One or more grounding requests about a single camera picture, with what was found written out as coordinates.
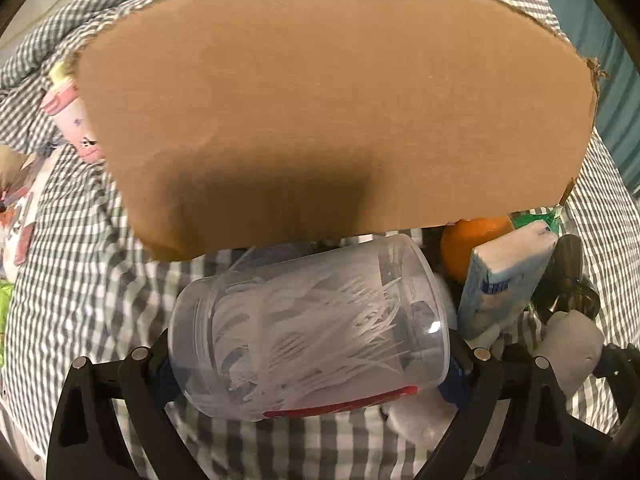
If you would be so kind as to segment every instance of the orange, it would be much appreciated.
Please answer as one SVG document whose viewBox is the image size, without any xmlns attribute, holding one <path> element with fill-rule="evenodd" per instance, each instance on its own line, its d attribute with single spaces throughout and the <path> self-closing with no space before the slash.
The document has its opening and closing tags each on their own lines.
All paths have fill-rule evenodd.
<svg viewBox="0 0 640 480">
<path fill-rule="evenodd" d="M 447 272 L 462 285 L 473 248 L 511 231 L 513 224 L 508 216 L 460 220 L 447 226 L 440 240 L 440 253 Z"/>
</svg>

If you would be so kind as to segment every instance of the green packet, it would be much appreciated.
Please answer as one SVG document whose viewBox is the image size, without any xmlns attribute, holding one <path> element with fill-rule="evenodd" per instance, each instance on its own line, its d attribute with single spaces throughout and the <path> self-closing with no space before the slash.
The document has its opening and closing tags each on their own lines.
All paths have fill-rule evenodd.
<svg viewBox="0 0 640 480">
<path fill-rule="evenodd" d="M 553 232 L 557 235 L 560 234 L 560 214 L 562 213 L 562 206 L 556 206 L 550 212 L 533 214 L 533 213 L 516 213 L 511 216 L 511 223 L 516 229 L 520 229 L 527 224 L 535 222 L 536 220 L 544 220 Z"/>
<path fill-rule="evenodd" d="M 14 286 L 11 283 L 0 280 L 0 368 L 4 366 L 4 331 L 13 291 Z"/>
<path fill-rule="evenodd" d="M 575 180 L 569 180 L 564 193 L 562 194 L 562 198 L 557 206 L 555 206 L 551 211 L 546 213 L 534 214 L 528 211 L 524 211 L 521 213 L 514 213 L 511 215 L 511 223 L 516 229 L 520 229 L 531 222 L 535 222 L 536 220 L 544 220 L 546 224 L 549 226 L 553 232 L 557 235 L 560 234 L 560 215 L 562 214 L 562 208 L 564 208 L 564 204 L 566 203 L 569 195 L 574 190 Z"/>
</svg>

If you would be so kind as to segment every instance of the checkered fabric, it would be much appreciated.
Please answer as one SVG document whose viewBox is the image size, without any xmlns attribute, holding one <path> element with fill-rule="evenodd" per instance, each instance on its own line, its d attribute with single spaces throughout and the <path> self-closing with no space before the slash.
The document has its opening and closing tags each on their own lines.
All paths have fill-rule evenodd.
<svg viewBox="0 0 640 480">
<path fill-rule="evenodd" d="M 57 129 L 38 110 L 50 86 L 50 67 L 102 28 L 154 1 L 74 0 L 28 35 L 0 71 L 1 142 L 25 153 L 59 143 Z M 546 0 L 502 1 L 560 33 Z M 596 132 L 565 221 L 584 241 L 586 272 L 602 298 L 597 323 L 607 341 L 638 344 L 640 216 Z M 71 146 L 53 169 L 36 222 L 12 298 L 2 373 L 15 420 L 44 455 L 72 359 L 117 360 L 135 346 L 151 345 L 167 326 L 180 291 L 226 269 L 239 253 L 149 262 L 103 164 L 83 164 Z M 524 313 L 507 338 L 534 348 L 541 329 Z M 609 389 L 594 378 L 568 409 L 603 431 L 617 421 Z M 212 420 L 184 401 L 167 411 L 211 478 L 412 478 L 428 455 L 389 430 L 376 407 L 258 423 Z M 118 416 L 137 468 L 152 477 L 121 405 Z"/>
</svg>

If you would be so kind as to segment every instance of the pink cup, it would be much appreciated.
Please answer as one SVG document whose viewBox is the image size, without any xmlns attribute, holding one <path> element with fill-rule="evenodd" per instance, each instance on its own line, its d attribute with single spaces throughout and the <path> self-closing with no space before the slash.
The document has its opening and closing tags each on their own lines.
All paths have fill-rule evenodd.
<svg viewBox="0 0 640 480">
<path fill-rule="evenodd" d="M 104 158 L 104 153 L 92 134 L 75 81 L 67 78 L 49 91 L 40 108 L 53 119 L 62 136 L 76 148 L 84 162 L 93 164 Z"/>
</svg>

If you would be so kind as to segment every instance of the green object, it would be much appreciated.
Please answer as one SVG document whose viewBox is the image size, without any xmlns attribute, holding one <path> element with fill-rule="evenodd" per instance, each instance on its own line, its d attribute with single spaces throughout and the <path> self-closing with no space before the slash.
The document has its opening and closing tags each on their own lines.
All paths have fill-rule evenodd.
<svg viewBox="0 0 640 480">
<path fill-rule="evenodd" d="M 562 206 L 555 207 L 550 212 L 543 214 L 520 213 L 511 217 L 511 223 L 516 229 L 520 229 L 536 220 L 544 220 L 553 232 L 559 234 L 561 212 Z"/>
<path fill-rule="evenodd" d="M 11 283 L 0 280 L 0 368 L 4 366 L 4 331 L 13 291 L 14 286 Z"/>
</svg>

